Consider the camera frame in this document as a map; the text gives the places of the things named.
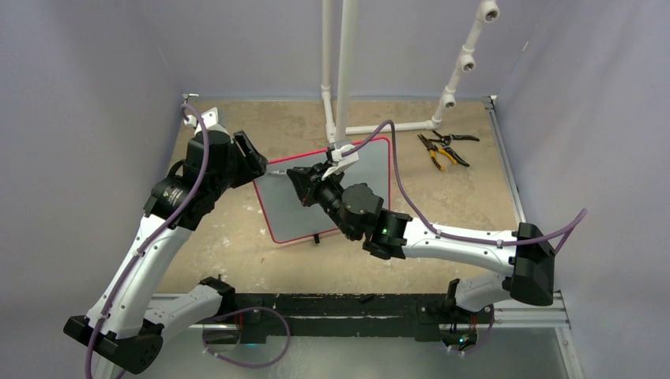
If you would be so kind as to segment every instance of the floor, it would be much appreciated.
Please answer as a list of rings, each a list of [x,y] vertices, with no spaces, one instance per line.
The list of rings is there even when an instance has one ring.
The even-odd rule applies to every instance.
[[[219,107],[228,130],[244,129],[268,159],[327,145],[321,101],[192,104],[201,112]],[[374,125],[388,118],[396,123],[426,120],[434,107],[434,101],[353,101],[349,123]],[[471,167],[449,165],[439,171],[416,132],[400,132],[397,153],[408,195],[436,223],[491,231],[516,229],[503,165],[484,105],[459,103],[445,114],[439,131],[474,134],[481,139],[453,143]],[[189,129],[180,130],[172,162],[183,158],[191,137]],[[413,215],[397,190],[395,178],[391,199],[391,209]],[[254,188],[247,185],[230,189],[219,199],[216,209],[202,220],[173,260],[159,292],[188,292],[202,278],[221,275],[238,292],[435,293],[445,292],[454,278],[482,271],[475,266],[425,258],[383,261],[363,251],[361,242],[350,242],[335,232],[318,246],[310,238],[277,245],[267,232]]]

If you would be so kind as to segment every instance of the pvc elbow joint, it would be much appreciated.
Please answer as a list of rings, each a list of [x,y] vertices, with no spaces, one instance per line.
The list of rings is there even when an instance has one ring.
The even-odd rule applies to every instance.
[[[480,4],[480,8],[477,10],[477,19],[483,21],[487,24],[498,20],[500,16],[500,8],[495,4],[493,0],[484,0]]]

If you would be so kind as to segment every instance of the pliers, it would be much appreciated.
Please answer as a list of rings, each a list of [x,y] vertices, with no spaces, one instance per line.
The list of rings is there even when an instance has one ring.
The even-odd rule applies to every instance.
[[[431,146],[437,148],[438,152],[439,152],[439,150],[443,150],[444,151],[443,155],[447,156],[452,164],[458,163],[462,166],[470,167],[470,163],[465,162],[465,159],[461,158],[461,156],[459,156],[451,147],[449,147],[449,145],[451,144],[451,141],[479,141],[480,140],[479,138],[477,138],[475,136],[471,136],[469,134],[447,134],[446,136],[443,136],[442,134],[440,134],[440,133],[438,133],[434,130],[432,132],[435,136],[438,137],[437,140],[427,139],[426,137],[424,137],[423,135],[420,134],[420,139],[423,142],[423,144],[426,145],[426,148],[428,148],[428,144],[430,144]],[[440,143],[441,148],[436,147],[431,142]],[[441,168],[441,166],[439,166],[438,168],[440,170],[444,171],[444,168]]]
[[[433,161],[433,164],[440,170],[444,171],[444,166],[439,164],[438,160],[435,158],[435,153],[438,152],[442,154],[443,156],[449,158],[452,164],[455,164],[457,161],[456,159],[450,155],[448,152],[446,152],[445,149],[440,148],[438,146],[435,146],[432,142],[430,142],[426,137],[423,136],[423,134],[417,134],[419,136],[419,139],[423,144],[426,146],[426,149],[430,152],[431,154],[431,160]]]

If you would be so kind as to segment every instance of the robotic arm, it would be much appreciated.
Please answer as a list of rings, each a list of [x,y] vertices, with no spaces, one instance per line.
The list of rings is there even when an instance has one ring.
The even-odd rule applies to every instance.
[[[163,344],[176,333],[200,320],[227,313],[235,304],[233,287],[208,278],[164,308],[147,310],[172,258],[198,227],[202,217],[214,209],[223,192],[265,173],[267,159],[258,153],[244,132],[234,133],[231,137],[218,124],[216,108],[205,112],[203,120],[209,135],[209,162],[193,199],[144,251],[138,251],[143,241],[185,201],[200,174],[205,146],[201,125],[196,127],[190,118],[186,124],[195,128],[195,136],[189,141],[186,158],[172,166],[167,177],[152,188],[133,245],[114,279],[86,315],[70,317],[63,329],[65,334],[87,345],[112,289],[124,277],[124,270],[131,267],[129,263],[136,260],[111,308],[102,316],[106,320],[93,345],[99,355],[131,373],[140,373],[149,367]],[[177,174],[179,168],[182,168],[182,175]]]
[[[205,112],[203,119],[209,133],[209,162],[191,202],[140,251],[147,236],[163,227],[195,187],[204,156],[199,126],[188,144],[186,158],[152,188],[134,243],[107,290],[86,315],[70,317],[66,322],[65,334],[89,345],[106,359],[99,365],[96,377],[110,377],[113,365],[109,363],[131,373],[141,373],[152,364],[163,344],[178,332],[198,321],[236,310],[235,289],[214,278],[202,280],[191,292],[166,306],[147,309],[172,258],[202,217],[213,210],[221,194],[265,173],[267,159],[256,151],[244,132],[231,137],[218,125],[216,108]],[[352,149],[350,144],[341,143],[326,153],[326,162],[287,170],[304,206],[319,204],[348,239],[363,240],[363,249],[375,257],[386,260],[430,257],[490,270],[469,280],[450,282],[439,310],[448,314],[450,320],[462,320],[463,316],[467,320],[483,307],[507,298],[535,306],[551,305],[554,276],[551,245],[503,243],[539,237],[542,234],[537,227],[520,223],[516,231],[471,231],[433,224],[439,232],[501,243],[496,246],[443,238],[421,220],[383,208],[383,199],[366,184],[343,188],[340,183],[344,170],[358,160],[355,152],[349,152]],[[182,175],[177,175],[179,168]],[[117,283],[122,285],[113,296]],[[104,312],[109,298],[114,301]]]
[[[330,148],[324,163],[294,167],[286,174],[303,206],[319,204],[348,239],[363,240],[364,250],[385,260],[438,258],[490,270],[470,280],[450,283],[446,303],[466,312],[478,312],[508,298],[534,306],[552,304],[555,254],[551,245],[548,242],[503,245],[503,242],[542,236],[535,225],[520,223],[516,231],[474,231],[433,224],[443,233],[499,243],[495,246],[443,238],[421,220],[383,208],[383,199],[372,193],[365,183],[342,188],[342,167],[351,166],[357,157],[346,156],[340,160],[337,150],[337,147]]]

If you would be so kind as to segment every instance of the wall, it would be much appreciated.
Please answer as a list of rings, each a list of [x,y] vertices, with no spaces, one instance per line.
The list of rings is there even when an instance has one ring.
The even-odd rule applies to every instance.
[[[498,93],[548,0],[501,0],[459,96]],[[360,2],[353,96],[438,96],[474,22],[478,0]],[[141,0],[184,92],[320,97],[321,1]],[[342,1],[333,2],[333,95]]]
[[[131,2],[0,5],[0,377],[83,377],[97,300],[166,169],[180,94]]]
[[[588,377],[670,377],[670,4],[553,1],[496,109]]]

